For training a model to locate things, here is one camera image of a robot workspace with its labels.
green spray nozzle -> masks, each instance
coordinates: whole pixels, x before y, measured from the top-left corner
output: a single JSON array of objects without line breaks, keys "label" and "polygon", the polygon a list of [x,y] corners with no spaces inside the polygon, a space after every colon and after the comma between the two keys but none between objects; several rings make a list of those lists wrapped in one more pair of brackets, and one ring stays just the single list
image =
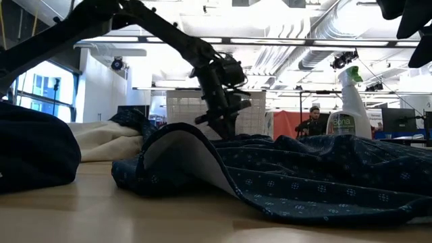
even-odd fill
[{"label": "green spray nozzle", "polygon": [[348,76],[355,82],[363,82],[363,79],[360,75],[358,75],[358,66],[349,67],[345,72],[347,72]]}]

desk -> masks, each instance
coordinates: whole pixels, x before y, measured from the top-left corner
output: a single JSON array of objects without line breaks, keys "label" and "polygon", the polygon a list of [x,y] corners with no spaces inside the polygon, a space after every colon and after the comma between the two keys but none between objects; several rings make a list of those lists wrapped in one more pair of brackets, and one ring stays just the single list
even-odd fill
[{"label": "desk", "polygon": [[73,184],[0,196],[4,243],[430,242],[431,226],[354,230],[300,227],[215,189],[145,199],[116,187],[110,163],[81,164]]}]

cream blanket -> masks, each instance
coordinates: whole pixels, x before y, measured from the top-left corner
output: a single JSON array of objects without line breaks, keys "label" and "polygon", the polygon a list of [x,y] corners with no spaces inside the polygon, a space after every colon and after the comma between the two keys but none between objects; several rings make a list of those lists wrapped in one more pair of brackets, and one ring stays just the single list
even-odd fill
[{"label": "cream blanket", "polygon": [[81,149],[81,162],[129,159],[137,155],[142,136],[112,121],[68,124]]}]

window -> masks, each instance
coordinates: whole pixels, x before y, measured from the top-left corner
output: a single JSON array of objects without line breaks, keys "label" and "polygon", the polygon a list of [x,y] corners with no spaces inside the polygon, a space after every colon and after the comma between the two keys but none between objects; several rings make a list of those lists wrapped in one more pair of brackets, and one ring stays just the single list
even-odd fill
[{"label": "window", "polygon": [[16,105],[74,122],[77,83],[77,75],[44,61],[17,78]]}]

red partition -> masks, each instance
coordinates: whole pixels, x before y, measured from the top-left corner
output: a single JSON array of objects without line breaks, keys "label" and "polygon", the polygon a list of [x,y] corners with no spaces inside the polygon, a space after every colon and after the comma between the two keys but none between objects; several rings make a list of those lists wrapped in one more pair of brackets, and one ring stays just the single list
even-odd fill
[{"label": "red partition", "polygon": [[[309,113],[303,113],[303,121],[309,119]],[[281,135],[297,137],[296,126],[300,124],[300,112],[280,111],[273,114],[273,137]]]}]

